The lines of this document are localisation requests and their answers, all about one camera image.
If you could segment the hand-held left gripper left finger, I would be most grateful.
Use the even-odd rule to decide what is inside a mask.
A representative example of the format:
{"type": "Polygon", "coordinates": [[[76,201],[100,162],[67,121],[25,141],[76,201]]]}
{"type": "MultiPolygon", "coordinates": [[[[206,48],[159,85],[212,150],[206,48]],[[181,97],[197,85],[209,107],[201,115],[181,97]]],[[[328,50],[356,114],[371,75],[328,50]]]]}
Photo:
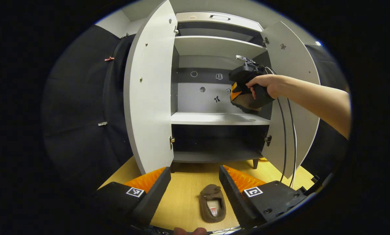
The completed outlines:
{"type": "Polygon", "coordinates": [[[146,227],[170,180],[170,167],[162,167],[126,183],[108,183],[92,194],[92,208],[116,223],[146,227]]]}

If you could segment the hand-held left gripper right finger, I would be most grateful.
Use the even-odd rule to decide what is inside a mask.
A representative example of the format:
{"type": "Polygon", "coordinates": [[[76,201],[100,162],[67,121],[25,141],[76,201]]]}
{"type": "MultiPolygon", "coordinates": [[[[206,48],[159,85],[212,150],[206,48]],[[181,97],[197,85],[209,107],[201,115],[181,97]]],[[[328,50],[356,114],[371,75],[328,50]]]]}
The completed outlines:
{"type": "Polygon", "coordinates": [[[219,180],[243,229],[276,220],[307,198],[278,180],[265,183],[226,165],[220,166],[219,180]]]}

